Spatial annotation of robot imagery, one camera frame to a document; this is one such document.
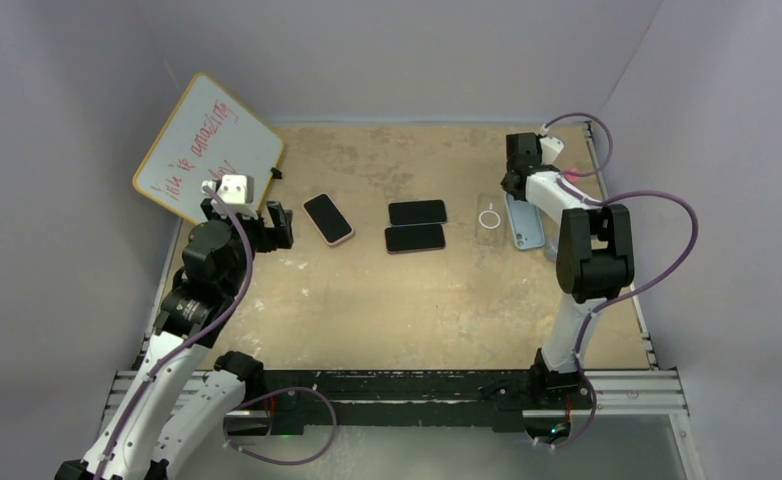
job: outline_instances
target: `gray wall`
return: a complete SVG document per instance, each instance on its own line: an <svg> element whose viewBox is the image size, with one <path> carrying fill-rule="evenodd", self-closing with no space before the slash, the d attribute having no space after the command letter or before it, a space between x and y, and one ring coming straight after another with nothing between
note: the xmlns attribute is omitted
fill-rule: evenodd
<svg viewBox="0 0 782 480"><path fill-rule="evenodd" d="M782 1L665 1L602 114L610 190L668 190L700 215L693 256L643 305L707 477L782 478ZM646 281L688 224L630 206Z"/></svg>
<svg viewBox="0 0 782 480"><path fill-rule="evenodd" d="M0 479L52 478L134 359L174 219L131 178L178 98L130 1L0 1Z"/></svg>
<svg viewBox="0 0 782 480"><path fill-rule="evenodd" d="M661 0L138 3L180 84L270 122L506 122L598 111Z"/></svg>

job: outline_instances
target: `phone screen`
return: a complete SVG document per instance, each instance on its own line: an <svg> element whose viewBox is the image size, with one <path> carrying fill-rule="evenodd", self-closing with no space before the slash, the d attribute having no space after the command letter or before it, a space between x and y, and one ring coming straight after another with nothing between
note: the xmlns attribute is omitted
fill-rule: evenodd
<svg viewBox="0 0 782 480"><path fill-rule="evenodd" d="M303 208L326 243L334 245L353 234L353 227L347 223L329 195L325 193L318 195L304 203Z"/></svg>
<svg viewBox="0 0 782 480"><path fill-rule="evenodd" d="M388 253L438 250L445 247L444 228L438 224L409 225L385 229Z"/></svg>
<svg viewBox="0 0 782 480"><path fill-rule="evenodd" d="M394 226L447 222L443 200L391 203L388 205L388 216Z"/></svg>

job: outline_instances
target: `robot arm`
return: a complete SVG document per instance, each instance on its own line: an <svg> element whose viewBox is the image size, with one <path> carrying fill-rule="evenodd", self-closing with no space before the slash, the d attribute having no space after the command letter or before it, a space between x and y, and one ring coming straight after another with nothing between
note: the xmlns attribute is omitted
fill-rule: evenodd
<svg viewBox="0 0 782 480"><path fill-rule="evenodd" d="M291 248L294 242L291 211L278 202L267 202L272 227L265 226L261 215L252 211L251 178L224 175L222 181L204 186L217 191L236 213L240 225L224 219L221 206L213 205L211 199L202 202L208 221L194 227L188 236L188 245L182 251L183 267L162 301L155 333L129 393L82 460L62 464L56 480L91 480L101 464L104 470L99 477L112 480L161 479L168 472L175 476L189 453L226 412L248 397L266 393L261 362L229 352L215 364L218 372L206 382L202 390L205 396L183 406L170 419L183 387L206 358L225 322L178 354L173 355L173 350L211 325L234 302L247 274L246 255ZM247 234L252 251L245 251L236 228ZM151 376L153 366L169 355L173 356ZM106 457L103 452L112 437L116 442Z"/></svg>
<svg viewBox="0 0 782 480"><path fill-rule="evenodd" d="M580 190L560 183L552 166L562 142L532 133L506 137L506 174L501 185L516 200L537 206L559 225L556 277L564 292L553 331L536 355L533 370L542 388L575 385L576 355L585 354L597 319L592 318L579 351L577 340L589 312L615 298L634 276L629 211L622 205L600 206ZM607 242L593 249L592 238Z"/></svg>

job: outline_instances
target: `purple cable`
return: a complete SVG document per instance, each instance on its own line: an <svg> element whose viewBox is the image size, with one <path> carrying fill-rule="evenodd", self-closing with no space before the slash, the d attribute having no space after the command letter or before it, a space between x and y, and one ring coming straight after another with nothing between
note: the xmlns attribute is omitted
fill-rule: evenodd
<svg viewBox="0 0 782 480"><path fill-rule="evenodd" d="M244 296L247 294L247 290L250 288L250 281L253 278L252 245L250 245L250 239L247 238L246 232L244 232L244 229L241 228L241 223L238 220L238 217L236 217L235 214L229 210L229 207L226 206L226 202L224 202L223 199L220 198L220 195L218 195L216 192L208 187L203 187L203 191L214 201L220 204L220 206L223 208L223 211L226 213L226 216L229 217L229 221L232 222L232 225L235 226L235 230L238 231L238 236L241 237L241 244L244 246L244 256L246 257L247 262L247 273L244 275L244 281L241 283L241 288L238 290L238 294L235 296L235 300L232 301L232 304L229 305L229 307L224 310L223 313L221 313L216 319L214 319L214 321L211 322L207 327L197 332L196 335L188 337L188 339L182 342L181 345L171 350L167 355L164 356L164 358L156 362L152 369L150 369L150 371L147 373L147 376L149 376L151 379L155 379L155 376L158 374L158 372L160 372L161 369L164 368L164 366L167 365L170 360L176 357L176 355L179 355L182 350L193 346L201 338L208 335L214 329L219 328L224 322L229 320L229 318L238 308L238 304L241 303L241 300L243 300ZM111 452L114 450L114 447L117 444L117 439L120 437L120 434L123 432L123 429L129 422L129 417L132 416L132 412L135 411L135 407L137 407L138 403L141 402L141 398L143 398L144 393L146 392L147 388L149 388L151 383L152 381L145 381L144 383L140 384L138 389L135 390L135 393L132 394L132 397L129 398L129 403L126 405L126 408L118 414L120 416L117 418L117 424L114 426L114 430L111 432L111 436L108 437L108 442L105 444L105 449L102 451L102 454L105 458L100 460L99 465L97 465L97 468L94 471L95 480L103 480L102 474L105 472L105 468L108 465L108 458L110 458Z"/></svg>
<svg viewBox="0 0 782 480"><path fill-rule="evenodd" d="M680 265L685 261L686 257L691 254L691 251L694 249L694 244L697 242L697 234L698 234L698 223L697 223L697 213L694 211L694 208L692 208L691 205L688 204L685 200L682 198L672 195L670 193L666 192L660 192L657 190L636 190L634 192L626 192L622 193L620 195L615 195L614 197L608 198L603 202L599 202L599 205L609 205L615 202L619 202L621 200L625 200L627 198L635 198L635 197L656 197L656 198L663 198L665 200L670 200L681 207L685 209L685 211L688 213L689 218L691 219L691 237L688 240L688 244L686 245L683 252L680 254L679 257L677 257L676 260L674 260L674 263L671 264L670 267L665 269L664 272L659 274L656 278L653 280L645 283L644 285L636 288L635 290L621 295L619 297L613 298L611 300L607 300L597 307L591 309L590 312L585 316L585 318L582 321L582 325L579 329L579 335L577 335L576 343L574 344L574 352L579 352L582 347L582 339L585 337L585 333L588 330L588 325L591 323L591 319L594 317L594 315L599 314L604 308L608 308L618 302L622 302L628 298L632 298L639 293L646 292L647 290L650 290L659 282L664 280L668 277L671 273L674 272L677 268L679 268ZM579 360L579 356L576 357L576 366L577 366L577 373L579 373L580 378L587 383L588 385L591 385L591 382L588 380L588 377L585 374L585 369L582 368L582 362ZM588 419L585 421L585 423L580 426L579 430L569 436L564 442L560 443L559 445L553 445L553 448L563 448L566 447L577 440L579 440L580 437L582 437L591 426L591 422L594 420L594 417L597 415L597 393L594 391L594 388L589 388L588 391L591 393L591 412L588 415Z"/></svg>
<svg viewBox="0 0 782 480"><path fill-rule="evenodd" d="M604 168L606 168L606 165L609 164L609 160L612 159L612 149L615 147L615 141L612 139L612 132L609 130L609 127L606 126L605 123L603 123L603 120L600 120L600 118L598 118L596 115L592 115L590 113L585 113L585 112L572 112L572 113L566 113L564 115L559 115L553 120L550 120L549 122L545 123L544 128L549 129L551 126L553 126L554 123L571 117L585 117L591 119L594 122L596 122L598 125L600 125L600 128L602 128L603 131L606 133L606 140L608 140L609 142L609 150L606 152L606 157L603 159L600 165L598 165L597 168L595 168L590 172L571 172L571 175L575 177L590 177L592 175L597 175Z"/></svg>
<svg viewBox="0 0 782 480"><path fill-rule="evenodd" d="M283 388L280 390L274 390L270 393L266 393L260 397L256 397L248 402L244 402L241 405L238 405L236 409L242 409L247 408L252 405L255 405L259 402L263 402L267 400L268 398L275 397L276 395L281 395L286 392L308 392L311 393L323 402L324 405L326 405L326 408L329 410L330 416L332 416L332 433L329 434L329 439L326 440L326 443L323 445L323 447L317 451L314 455L308 458L304 458L302 460L277 460L275 458L265 457L264 455L260 455L255 452L251 452L249 450L246 450L244 447L238 445L235 443L231 438L229 438L229 433L226 431L226 424L223 424L223 436L226 438L226 444L235 449L239 453L243 453L244 455L248 455L250 457L255 458L256 460L261 460L262 462L272 463L273 465L280 465L280 466L295 466L295 465L305 465L309 462L313 462L320 458L324 453L326 453L327 450L329 450L329 447L332 446L332 441L335 440L335 435L338 433L338 417L335 415L335 409L332 408L332 402L329 401L328 398L323 396L322 393L306 387L289 387L289 388Z"/></svg>
<svg viewBox="0 0 782 480"><path fill-rule="evenodd" d="M562 173L560 172L559 175L556 177L556 185L558 185L562 190L565 191L568 195L576 198L581 203L585 203L587 205L594 205L595 207L599 207L602 205L602 203L598 200L595 200L587 195L583 195L582 193L576 191L574 188L572 188L570 185L565 183L565 180L562 176Z"/></svg>

